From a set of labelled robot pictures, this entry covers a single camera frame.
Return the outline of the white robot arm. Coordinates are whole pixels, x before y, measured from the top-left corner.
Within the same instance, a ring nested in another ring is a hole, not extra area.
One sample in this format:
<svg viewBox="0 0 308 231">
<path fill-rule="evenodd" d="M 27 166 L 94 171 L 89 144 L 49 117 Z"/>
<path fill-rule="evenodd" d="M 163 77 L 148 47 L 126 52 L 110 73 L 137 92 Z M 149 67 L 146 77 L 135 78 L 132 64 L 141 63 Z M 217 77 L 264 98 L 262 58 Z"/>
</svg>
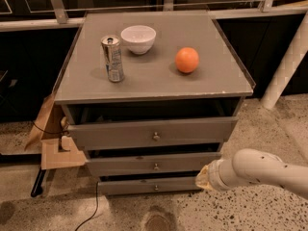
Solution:
<svg viewBox="0 0 308 231">
<path fill-rule="evenodd" d="M 216 191 L 272 185 L 308 199 L 308 167 L 287 164 L 268 152 L 243 149 L 230 159 L 214 160 L 206 165 L 197 174 L 195 184 Z"/>
</svg>

